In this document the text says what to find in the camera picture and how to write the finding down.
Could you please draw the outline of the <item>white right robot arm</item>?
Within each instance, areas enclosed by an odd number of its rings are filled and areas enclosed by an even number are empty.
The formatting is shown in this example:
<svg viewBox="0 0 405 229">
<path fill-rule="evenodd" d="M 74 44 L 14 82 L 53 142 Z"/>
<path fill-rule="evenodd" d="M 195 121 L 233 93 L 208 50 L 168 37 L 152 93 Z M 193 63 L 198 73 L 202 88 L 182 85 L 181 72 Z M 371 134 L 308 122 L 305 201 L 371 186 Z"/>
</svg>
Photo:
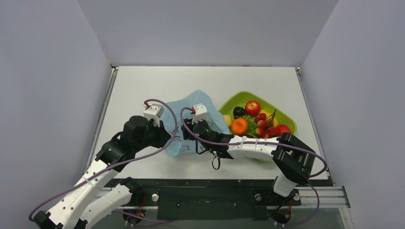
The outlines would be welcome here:
<svg viewBox="0 0 405 229">
<path fill-rule="evenodd" d="M 315 151 L 291 133 L 276 138 L 248 138 L 219 133 L 206 121 L 182 121 L 184 138 L 201 143 L 217 159 L 253 158 L 272 160 L 281 174 L 269 191 L 270 199 L 283 203 L 297 185 L 306 185 L 311 176 Z"/>
</svg>

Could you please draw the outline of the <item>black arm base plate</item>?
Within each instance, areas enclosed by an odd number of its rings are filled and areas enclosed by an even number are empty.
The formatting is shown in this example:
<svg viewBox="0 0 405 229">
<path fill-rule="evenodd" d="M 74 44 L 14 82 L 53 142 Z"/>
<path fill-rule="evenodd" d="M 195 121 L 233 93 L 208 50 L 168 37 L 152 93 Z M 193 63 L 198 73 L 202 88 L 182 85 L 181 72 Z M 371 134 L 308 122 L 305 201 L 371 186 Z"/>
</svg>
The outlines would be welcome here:
<svg viewBox="0 0 405 229">
<path fill-rule="evenodd" d="M 140 179 L 140 191 L 124 208 L 156 210 L 159 220 L 268 219 L 269 213 L 302 207 L 303 194 L 287 198 L 273 191 L 273 180 Z"/>
</svg>

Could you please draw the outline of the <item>blue printed plastic bag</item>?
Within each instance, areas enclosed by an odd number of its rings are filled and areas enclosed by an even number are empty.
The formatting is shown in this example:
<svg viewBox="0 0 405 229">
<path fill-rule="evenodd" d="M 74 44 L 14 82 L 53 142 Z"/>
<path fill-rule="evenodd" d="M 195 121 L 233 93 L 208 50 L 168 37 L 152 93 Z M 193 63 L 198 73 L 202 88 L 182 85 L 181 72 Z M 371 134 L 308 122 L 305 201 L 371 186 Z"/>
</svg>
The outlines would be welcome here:
<svg viewBox="0 0 405 229">
<path fill-rule="evenodd" d="M 167 105 L 174 111 L 177 119 L 177 132 L 173 142 L 166 148 L 166 153 L 171 157 L 178 157 L 184 154 L 195 153 L 196 146 L 192 140 L 184 140 L 181 130 L 180 111 L 184 107 L 191 108 L 193 105 L 202 103 L 208 111 L 206 121 L 209 127 L 219 133 L 229 134 L 230 130 L 225 123 L 223 115 L 217 111 L 211 98 L 205 92 L 197 90 L 183 99 L 168 102 Z"/>
</svg>

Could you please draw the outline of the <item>orange fake fruit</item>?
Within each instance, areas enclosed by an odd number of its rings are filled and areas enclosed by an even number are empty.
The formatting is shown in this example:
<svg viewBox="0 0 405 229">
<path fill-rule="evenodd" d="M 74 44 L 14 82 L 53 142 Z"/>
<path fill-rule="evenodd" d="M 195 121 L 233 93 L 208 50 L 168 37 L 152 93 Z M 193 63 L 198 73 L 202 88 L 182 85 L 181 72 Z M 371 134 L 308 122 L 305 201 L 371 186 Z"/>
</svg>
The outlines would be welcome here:
<svg viewBox="0 0 405 229">
<path fill-rule="evenodd" d="M 249 123 L 244 118 L 237 118 L 231 123 L 230 129 L 235 135 L 244 135 L 249 129 Z"/>
</svg>

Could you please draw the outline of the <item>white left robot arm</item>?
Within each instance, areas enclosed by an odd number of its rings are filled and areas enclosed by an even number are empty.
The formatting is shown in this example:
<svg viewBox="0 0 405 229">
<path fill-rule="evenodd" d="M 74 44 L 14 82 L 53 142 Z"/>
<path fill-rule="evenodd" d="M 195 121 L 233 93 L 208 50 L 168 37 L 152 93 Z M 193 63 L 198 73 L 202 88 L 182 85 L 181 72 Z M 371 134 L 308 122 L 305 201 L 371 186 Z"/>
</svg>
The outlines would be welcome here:
<svg viewBox="0 0 405 229">
<path fill-rule="evenodd" d="M 164 148 L 170 138 L 158 116 L 130 117 L 123 130 L 102 145 L 75 186 L 61 193 L 62 199 L 49 210 L 40 211 L 36 207 L 29 214 L 29 220 L 41 229 L 75 229 L 77 225 L 84 226 L 88 221 L 80 219 L 80 216 L 86 207 L 135 158 L 136 153 L 149 146 Z"/>
</svg>

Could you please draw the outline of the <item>red fake strawberry bunch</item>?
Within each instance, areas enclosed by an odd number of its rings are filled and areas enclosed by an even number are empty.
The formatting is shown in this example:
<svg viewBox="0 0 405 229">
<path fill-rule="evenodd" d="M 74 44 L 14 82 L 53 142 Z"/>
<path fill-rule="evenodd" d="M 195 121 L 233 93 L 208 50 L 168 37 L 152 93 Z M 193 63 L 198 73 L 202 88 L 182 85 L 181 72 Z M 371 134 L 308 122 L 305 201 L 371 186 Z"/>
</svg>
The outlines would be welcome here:
<svg viewBox="0 0 405 229">
<path fill-rule="evenodd" d="M 266 137 L 275 137 L 277 134 L 276 127 L 268 127 L 265 120 L 261 120 L 259 115 L 255 117 L 255 123 L 257 124 L 256 128 L 256 137 L 266 138 Z"/>
</svg>

